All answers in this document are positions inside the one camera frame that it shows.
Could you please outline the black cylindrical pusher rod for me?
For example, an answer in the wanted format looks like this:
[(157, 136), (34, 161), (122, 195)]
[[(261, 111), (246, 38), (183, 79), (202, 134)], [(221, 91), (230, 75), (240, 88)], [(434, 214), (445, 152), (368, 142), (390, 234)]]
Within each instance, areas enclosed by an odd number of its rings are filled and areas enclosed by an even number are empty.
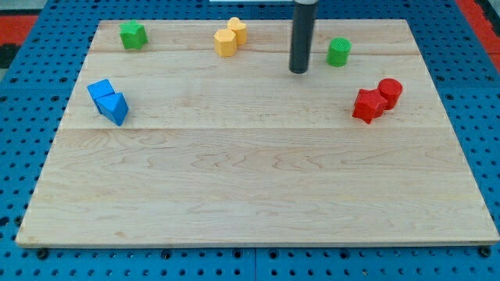
[(294, 4), (289, 70), (295, 74), (303, 74), (309, 68), (319, 0), (295, 0)]

